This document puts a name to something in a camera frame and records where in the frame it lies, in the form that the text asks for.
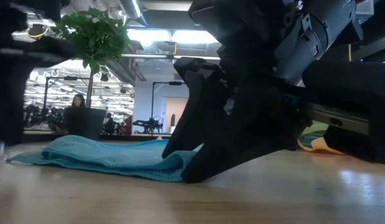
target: white wall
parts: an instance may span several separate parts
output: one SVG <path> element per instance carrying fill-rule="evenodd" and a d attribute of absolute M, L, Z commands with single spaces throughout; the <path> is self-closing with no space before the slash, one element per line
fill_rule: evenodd
<path fill-rule="evenodd" d="M 170 86 L 165 84 L 160 87 L 161 85 L 162 84 L 155 85 L 157 91 L 154 95 L 154 117 L 160 116 L 161 118 L 164 118 L 165 108 L 163 110 L 163 107 L 165 107 L 165 105 L 163 105 L 163 97 L 188 98 L 189 92 L 186 85 Z M 136 82 L 134 91 L 134 113 L 132 120 L 133 122 L 137 120 L 147 121 L 151 117 L 152 82 Z M 144 128 L 133 126 L 132 131 L 143 132 Z"/>

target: black planter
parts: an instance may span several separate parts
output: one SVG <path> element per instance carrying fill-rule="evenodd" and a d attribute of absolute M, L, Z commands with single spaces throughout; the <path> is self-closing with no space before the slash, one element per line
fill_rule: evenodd
<path fill-rule="evenodd" d="M 100 140 L 106 111 L 92 108 L 66 108 L 68 134 Z"/>

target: woman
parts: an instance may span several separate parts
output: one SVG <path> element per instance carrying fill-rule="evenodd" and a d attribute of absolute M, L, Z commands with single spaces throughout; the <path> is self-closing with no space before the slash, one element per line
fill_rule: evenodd
<path fill-rule="evenodd" d="M 77 94 L 73 97 L 72 101 L 73 108 L 84 108 L 85 107 L 85 98 L 82 94 Z"/>

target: teal towel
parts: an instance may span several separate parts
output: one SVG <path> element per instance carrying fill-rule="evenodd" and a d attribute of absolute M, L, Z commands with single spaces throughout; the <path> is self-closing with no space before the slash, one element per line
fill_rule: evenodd
<path fill-rule="evenodd" d="M 181 173 L 196 151 L 177 151 L 163 159 L 162 152 L 167 143 L 168 140 L 155 140 L 117 145 L 64 136 L 51 142 L 43 151 L 24 152 L 9 161 L 181 182 Z"/>

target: ceiling duct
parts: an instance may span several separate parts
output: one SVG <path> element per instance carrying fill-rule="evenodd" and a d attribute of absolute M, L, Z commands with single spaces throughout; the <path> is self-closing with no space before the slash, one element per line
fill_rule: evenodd
<path fill-rule="evenodd" d="M 119 0 L 120 6 L 128 19 L 135 20 L 141 25 L 147 26 L 147 22 L 142 15 L 142 7 L 138 0 Z"/>

